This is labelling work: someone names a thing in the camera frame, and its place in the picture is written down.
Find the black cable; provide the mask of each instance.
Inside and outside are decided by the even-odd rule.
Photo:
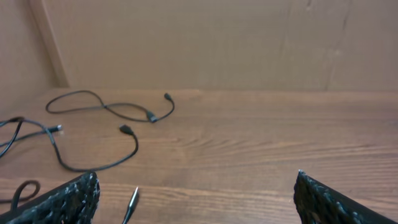
[[[25,119],[23,117],[16,117],[16,118],[11,118],[11,119],[9,119],[7,121],[0,121],[0,127],[6,125],[8,123],[18,123],[17,129],[16,129],[14,135],[12,136],[12,139],[9,142],[7,142],[8,144],[7,144],[6,148],[5,148],[5,150],[3,150],[0,153],[0,158],[2,158],[2,156],[5,155],[5,153],[9,150],[11,145],[16,141],[17,135],[19,133],[19,130],[20,130],[21,125],[22,125],[23,122],[34,124],[34,125],[37,125],[37,126],[41,127],[43,129],[43,132],[45,134],[47,134],[47,136],[50,138],[50,142],[51,142],[52,146],[54,147],[55,154],[57,155],[57,159],[58,159],[59,163],[61,164],[61,166],[63,166],[65,169],[73,171],[73,172],[86,172],[86,171],[105,170],[105,169],[114,167],[114,166],[116,166],[116,165],[128,160],[129,158],[131,158],[138,151],[138,139],[137,139],[137,136],[134,134],[134,132],[131,130],[131,128],[129,126],[123,125],[123,126],[119,127],[120,131],[123,132],[124,134],[131,135],[132,138],[134,139],[134,141],[136,142],[135,149],[130,154],[128,154],[127,156],[123,157],[122,159],[120,159],[120,160],[118,160],[118,161],[116,161],[114,163],[111,163],[111,164],[108,164],[108,165],[104,165],[104,166],[100,166],[100,167],[95,167],[95,168],[90,168],[90,169],[73,168],[73,167],[69,166],[68,164],[64,163],[64,161],[62,160],[60,152],[59,152],[58,147],[57,147],[57,144],[55,143],[54,137],[53,137],[52,133],[50,132],[50,130],[48,128],[46,128],[43,124],[40,124],[39,122],[32,121],[32,120],[29,120],[29,119]],[[39,133],[29,134],[28,137],[35,136],[37,134],[39,134]]]
[[[22,126],[22,124],[24,122],[39,126],[39,127],[42,128],[42,131],[38,131],[38,132],[35,132],[35,133],[27,134],[27,135],[25,135],[23,137],[17,138],[17,135],[18,135],[18,133],[19,133],[19,131],[21,129],[21,126]],[[61,126],[52,127],[52,128],[49,129],[49,128],[45,127],[43,124],[40,124],[39,122],[32,121],[32,120],[29,120],[29,119],[25,119],[23,117],[16,117],[16,118],[11,118],[11,119],[9,119],[7,121],[0,121],[0,127],[3,127],[4,125],[9,124],[9,123],[18,123],[18,125],[17,125],[16,131],[14,132],[14,135],[12,136],[11,140],[8,141],[8,142],[0,144],[0,147],[3,147],[3,146],[6,145],[6,148],[2,152],[0,152],[0,158],[2,158],[5,155],[5,153],[10,149],[10,147],[12,146],[12,144],[15,141],[22,140],[22,139],[25,139],[25,138],[29,138],[29,137],[32,137],[32,136],[36,136],[36,135],[40,135],[40,134],[47,134],[47,136],[50,138],[52,146],[54,147],[54,151],[55,151],[55,153],[57,155],[57,159],[58,159],[59,163],[61,164],[61,166],[63,166],[67,170],[70,170],[70,171],[73,171],[73,172],[86,172],[86,171],[105,170],[105,169],[114,167],[116,165],[119,165],[120,163],[128,160],[129,158],[131,158],[138,151],[138,139],[137,139],[137,136],[134,134],[134,132],[132,131],[132,129],[129,126],[122,125],[122,126],[119,127],[120,131],[125,133],[125,134],[131,135],[132,138],[134,139],[135,143],[136,143],[136,146],[135,146],[134,150],[130,154],[128,154],[127,156],[123,157],[122,159],[120,159],[120,160],[118,160],[118,161],[116,161],[114,163],[111,163],[111,164],[108,164],[108,165],[104,165],[104,166],[100,166],[100,167],[95,167],[95,168],[90,168],[90,169],[73,168],[73,167],[69,166],[68,164],[64,163],[64,161],[62,160],[60,152],[59,152],[58,147],[57,147],[57,144],[55,143],[54,137],[52,135],[52,132],[61,130]],[[30,194],[27,197],[20,198],[22,190],[29,184],[34,184],[36,186],[36,189],[35,189],[34,193]],[[13,210],[13,209],[15,209],[17,207],[18,202],[26,201],[26,200],[29,200],[29,199],[35,197],[37,195],[37,193],[39,192],[39,190],[40,190],[40,184],[37,181],[28,180],[28,181],[24,182],[21,186],[18,187],[17,191],[14,194],[13,199],[0,200],[0,203],[11,203],[11,210]]]
[[[98,99],[98,101],[100,102],[101,105],[100,105],[100,106],[89,106],[89,107],[84,107],[84,108],[74,108],[74,109],[63,110],[63,111],[51,111],[51,110],[49,109],[50,105],[51,105],[54,101],[57,101],[57,100],[59,100],[59,99],[61,99],[61,98],[63,98],[63,97],[70,96],[70,95],[74,95],[74,94],[77,94],[77,93],[89,93],[89,94],[92,94],[93,96],[95,96],[95,97]],[[154,123],[154,122],[156,122],[156,121],[159,121],[159,120],[162,120],[162,119],[166,118],[166,117],[169,116],[171,113],[173,113],[173,111],[174,111],[174,109],[175,109],[174,101],[173,101],[173,99],[171,98],[171,96],[170,96],[168,93],[165,93],[164,98],[165,98],[166,100],[169,100],[169,101],[171,102],[171,104],[172,104],[172,109],[171,109],[167,114],[165,114],[165,115],[163,115],[163,116],[161,116],[161,117],[159,117],[159,118],[157,118],[151,111],[145,109],[145,108],[142,107],[142,106],[139,106],[139,105],[136,105],[136,104],[133,104],[133,103],[112,103],[112,104],[106,105],[106,104],[104,104],[103,100],[102,100],[96,93],[93,93],[92,91],[89,91],[89,90],[73,91],[73,92],[71,92],[71,93],[67,93],[67,94],[58,96],[58,97],[56,97],[56,98],[50,100],[50,101],[47,103],[47,105],[45,106],[45,110],[46,110],[48,113],[60,114],[60,113],[68,113],[68,112],[81,111],[81,110],[106,109],[106,110],[108,110],[109,112],[115,114],[116,116],[119,116],[120,118],[128,119],[128,120],[130,120],[130,121],[151,122],[151,123]],[[114,110],[112,110],[112,109],[110,108],[110,107],[114,107],[114,106],[133,106],[133,107],[135,107],[135,108],[137,108],[137,109],[139,109],[139,110],[144,111],[144,112],[146,113],[147,120],[145,120],[145,119],[131,118],[131,117],[128,117],[128,116],[119,114],[119,113],[115,112]],[[23,122],[37,125],[37,126],[39,126],[40,128],[42,128],[42,131],[37,131],[37,132],[35,132],[35,133],[26,134],[25,136],[22,136],[22,137],[17,138],[17,135],[19,134],[19,130],[21,129],[21,126],[22,126]],[[61,155],[60,155],[60,153],[59,153],[57,144],[55,143],[54,137],[53,137],[53,135],[52,135],[53,132],[60,131],[60,130],[62,129],[62,126],[61,126],[61,125],[58,125],[58,126],[55,126],[55,127],[51,127],[51,128],[47,128],[47,127],[45,127],[44,125],[40,124],[39,122],[32,121],[32,120],[29,120],[29,119],[25,119],[25,118],[23,118],[23,117],[16,117],[16,118],[11,118],[11,119],[9,119],[9,120],[7,120],[7,121],[0,121],[0,127],[3,127],[4,125],[6,125],[6,124],[8,124],[8,123],[18,123],[18,125],[17,125],[17,128],[16,128],[16,130],[15,130],[15,132],[14,132],[14,134],[13,134],[11,140],[8,141],[8,142],[4,142],[4,143],[1,143],[1,144],[0,144],[0,147],[6,146],[6,148],[5,148],[2,152],[0,152],[0,158],[2,158],[2,156],[5,155],[5,153],[10,149],[10,147],[12,146],[12,144],[13,144],[14,142],[20,141],[20,140],[23,140],[23,139],[26,139],[26,138],[30,138],[30,137],[33,137],[33,136],[38,136],[38,135],[41,135],[41,134],[47,134],[47,136],[50,138],[50,142],[51,142],[51,144],[52,144],[52,146],[53,146],[53,148],[54,148],[55,154],[57,155],[58,162],[59,162],[59,163],[61,164],[61,166],[63,166],[65,169],[70,170],[70,171],[72,171],[72,172],[99,171],[99,170],[109,169],[109,168],[114,167],[114,166],[117,166],[117,165],[119,165],[120,163],[122,163],[122,162],[128,160],[129,158],[131,158],[135,153],[137,153],[138,147],[139,147],[139,146],[138,146],[138,139],[137,139],[137,136],[134,134],[134,132],[132,131],[132,129],[131,129],[129,126],[127,126],[127,125],[122,125],[122,126],[119,127],[120,131],[123,132],[123,133],[125,133],[125,134],[131,135],[131,136],[133,137],[133,139],[134,139],[134,141],[135,141],[135,143],[136,143],[135,149],[134,149],[130,154],[128,154],[127,156],[123,157],[122,159],[120,159],[120,160],[118,160],[118,161],[116,161],[116,162],[114,162],[114,163],[111,163],[111,164],[108,164],[108,165],[104,165],[104,166],[100,166],[100,167],[90,168],[90,169],[79,169],[79,168],[71,167],[71,166],[69,166],[68,164],[64,163],[64,161],[63,161],[62,158],[61,158]],[[28,186],[29,184],[35,185],[35,191],[34,191],[32,194],[30,194],[30,195],[28,195],[28,196],[26,196],[26,197],[22,197],[22,198],[21,198],[21,193],[22,193],[23,189],[24,189],[26,186]],[[23,202],[23,201],[30,200],[31,198],[35,197],[35,196],[38,194],[39,190],[40,190],[40,184],[39,184],[38,181],[36,181],[36,180],[28,180],[28,181],[25,181],[23,184],[21,184],[21,185],[18,187],[18,189],[16,190],[16,192],[15,192],[15,194],[14,194],[14,196],[13,196],[12,199],[10,199],[10,200],[0,200],[0,203],[11,203],[11,210],[15,210],[15,209],[17,208],[17,206],[18,206],[18,202]],[[127,222],[128,222],[128,220],[129,220],[129,218],[130,218],[130,216],[131,216],[131,214],[132,214],[132,211],[134,211],[134,209],[132,209],[132,208],[133,208],[133,207],[132,207],[132,205],[131,205],[131,203],[130,203],[130,205],[129,205],[129,207],[128,207],[128,210],[127,210],[127,214],[126,214],[126,217],[128,217],[128,218],[125,217],[125,219],[124,219],[124,221],[123,221],[124,223],[127,223]]]
[[[93,95],[95,98],[98,99],[100,105],[99,105],[99,106],[87,106],[87,107],[83,107],[83,108],[74,108],[74,109],[69,109],[69,110],[61,110],[61,111],[52,111],[52,110],[50,110],[50,105],[51,105],[53,102],[55,102],[55,101],[57,101],[57,100],[59,100],[59,99],[61,99],[61,98],[64,98],[64,97],[66,97],[66,96],[74,95],[74,94],[77,94],[77,93],[89,93],[89,94]],[[111,104],[106,105],[106,104],[103,102],[103,100],[101,99],[100,96],[98,96],[96,93],[94,93],[94,92],[92,92],[92,91],[89,91],[89,90],[78,90],[78,91],[73,91],[73,92],[66,93],[66,94],[64,94],[64,95],[60,95],[60,96],[58,96],[58,97],[55,97],[54,99],[50,100],[50,101],[47,103],[47,105],[45,105],[45,110],[46,110],[47,112],[49,112],[49,113],[52,113],[52,114],[60,114],[60,113],[68,113],[68,112],[82,111],[82,110],[100,110],[100,109],[106,109],[106,110],[108,110],[109,112],[115,114],[116,116],[119,116],[120,118],[128,119],[128,120],[130,120],[130,121],[151,122],[151,123],[154,123],[154,122],[156,122],[156,121],[159,121],[159,120],[162,120],[162,119],[166,118],[168,115],[170,115],[170,114],[173,113],[173,111],[174,111],[175,104],[174,104],[174,101],[173,101],[172,97],[171,97],[168,93],[165,93],[165,94],[164,94],[164,98],[165,98],[166,100],[168,100],[168,101],[171,102],[171,104],[172,104],[172,109],[171,109],[167,114],[165,114],[164,116],[161,116],[161,117],[159,117],[159,118],[157,118],[157,117],[155,116],[154,113],[152,113],[151,111],[147,110],[147,109],[144,108],[143,106],[140,106],[140,105],[137,105],[137,104],[134,104],[134,103],[111,103]],[[135,107],[135,108],[137,108],[137,109],[142,110],[143,112],[145,112],[147,119],[132,118],[132,117],[125,116],[125,115],[123,115],[123,114],[119,114],[118,112],[116,112],[116,111],[114,111],[114,110],[111,109],[111,107],[115,107],[115,106],[132,106],[132,107]]]

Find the wood grain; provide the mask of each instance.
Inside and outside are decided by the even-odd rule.
[[[300,223],[292,201],[298,169],[398,220],[398,93],[174,90],[175,113],[142,124],[105,110],[44,111],[49,100],[69,91],[51,90],[8,116],[63,124],[56,141],[76,167],[127,154],[133,140],[118,126],[132,127],[140,150],[120,166],[98,172],[101,199],[95,223],[121,222],[137,185],[141,200],[133,223]],[[105,103],[139,103],[157,115],[170,108],[163,90],[94,91]],[[53,108],[95,103],[81,95]],[[0,129],[1,140],[13,128]],[[60,167],[45,136],[16,144],[0,160],[0,169],[1,198],[11,197],[26,179],[39,180],[43,193],[78,175]],[[0,212],[8,208],[1,205]]]

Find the beige wall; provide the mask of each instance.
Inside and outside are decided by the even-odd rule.
[[[55,85],[28,2],[0,1],[0,113]]]
[[[32,4],[72,87],[398,90],[396,0]]]

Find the cable plug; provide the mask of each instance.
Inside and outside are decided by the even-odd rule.
[[[147,118],[151,123],[158,121],[159,119],[150,111],[147,111]]]
[[[50,131],[50,133],[54,133],[54,132],[57,132],[57,131],[62,131],[62,125],[59,124],[59,125],[57,125],[57,126],[50,127],[50,128],[49,128],[49,131]]]
[[[129,126],[125,125],[125,124],[120,125],[119,130],[121,132],[123,132],[124,134],[129,134],[129,135],[133,135],[134,134],[134,131],[132,131],[132,129]]]
[[[164,98],[165,98],[166,100],[170,100],[170,101],[173,100],[173,99],[172,99],[172,96],[170,96],[170,94],[168,94],[168,93],[165,93],[165,94],[164,94]]]

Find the wooden desk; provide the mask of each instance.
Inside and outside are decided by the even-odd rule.
[[[2,119],[23,115],[47,126],[62,124],[65,133],[56,141],[75,167],[119,159],[134,141],[118,126],[135,130],[138,153],[98,172],[95,223],[121,223],[137,185],[141,200],[131,223],[300,223],[292,198],[299,169],[398,221],[398,93],[170,91],[177,109],[149,124],[106,110],[45,112],[50,99],[69,91],[51,90]],[[170,108],[165,91],[94,91],[105,103],[135,102],[157,115]],[[90,102],[96,103],[81,95],[53,108]],[[14,128],[1,128],[2,140]],[[37,130],[28,124],[22,129]],[[1,198],[10,198],[26,179],[39,180],[44,193],[79,175],[58,164],[47,136],[15,144],[0,169]],[[0,206],[0,212],[8,209]]]

